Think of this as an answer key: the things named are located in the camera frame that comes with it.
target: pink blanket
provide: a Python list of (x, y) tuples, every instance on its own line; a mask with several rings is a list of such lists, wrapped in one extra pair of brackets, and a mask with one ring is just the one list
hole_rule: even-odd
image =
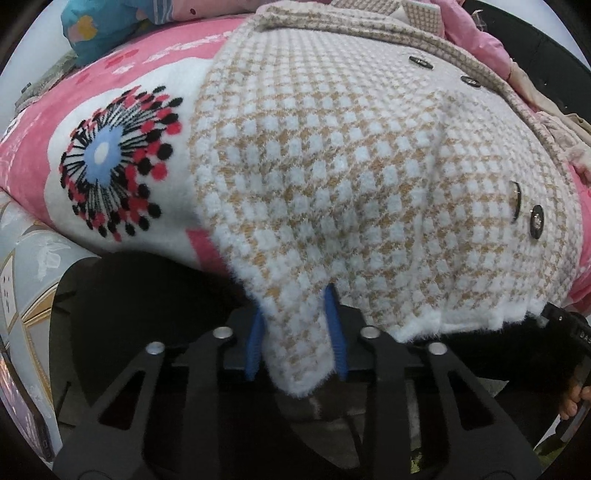
[(0, 140), (0, 188), (97, 253), (139, 249), (224, 273), (187, 194), (187, 123), (243, 20), (175, 25), (63, 80)]

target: button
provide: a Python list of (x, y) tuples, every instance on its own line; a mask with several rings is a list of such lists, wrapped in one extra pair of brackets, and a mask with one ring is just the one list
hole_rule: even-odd
[(544, 209), (536, 205), (531, 209), (530, 217), (530, 235), (535, 240), (539, 240), (544, 231)]
[(473, 79), (472, 77), (462, 75), (460, 78), (466, 85), (470, 85), (471, 87), (480, 88), (482, 86), (478, 80)]
[(521, 211), (521, 187), (516, 181), (511, 181), (513, 184), (513, 192), (509, 204), (513, 208), (513, 220), (511, 223), (515, 223), (519, 218), (519, 212)]
[(413, 57), (412, 55), (410, 55), (408, 59), (411, 62), (416, 63), (420, 67), (423, 67), (423, 68), (429, 69), (429, 70), (433, 70), (433, 65), (431, 65), (427, 60), (423, 60), (418, 57)]

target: blue flower center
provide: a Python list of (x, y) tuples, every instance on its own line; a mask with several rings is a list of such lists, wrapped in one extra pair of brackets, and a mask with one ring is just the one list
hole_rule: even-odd
[(94, 140), (86, 147), (84, 163), (86, 180), (102, 187), (111, 184), (112, 170), (121, 162), (121, 137), (123, 126), (106, 126), (99, 130)]

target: white wall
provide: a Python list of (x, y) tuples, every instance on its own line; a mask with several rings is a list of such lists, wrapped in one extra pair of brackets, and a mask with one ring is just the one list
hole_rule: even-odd
[(591, 69), (585, 55), (575, 42), (568, 28), (558, 18), (558, 15), (544, 2), (544, 0), (481, 0), (493, 5), (505, 12), (508, 12), (541, 32), (548, 35), (554, 41), (562, 45), (575, 57), (577, 57), (587, 68)]
[(35, 83), (70, 49), (61, 33), (67, 0), (53, 0), (37, 17), (0, 74), (0, 135), (14, 116), (14, 103), (27, 83)]

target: dark oval button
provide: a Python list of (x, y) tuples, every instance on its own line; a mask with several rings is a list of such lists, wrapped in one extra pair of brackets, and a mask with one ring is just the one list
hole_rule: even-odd
[(466, 85), (470, 85), (471, 87), (480, 88), (482, 86), (478, 80), (467, 75), (462, 75), (460, 78)]
[(423, 67), (424, 69), (433, 70), (433, 65), (431, 65), (427, 60), (423, 60), (418, 57), (413, 57), (412, 55), (410, 55), (408, 59), (411, 62), (416, 63), (420, 67)]
[(519, 212), (521, 211), (521, 187), (516, 181), (511, 181), (511, 183), (514, 187), (510, 201), (511, 206), (513, 207), (513, 220), (511, 223), (515, 223), (519, 218)]
[(541, 205), (535, 205), (531, 209), (530, 216), (530, 235), (535, 240), (539, 240), (544, 231), (544, 209)]

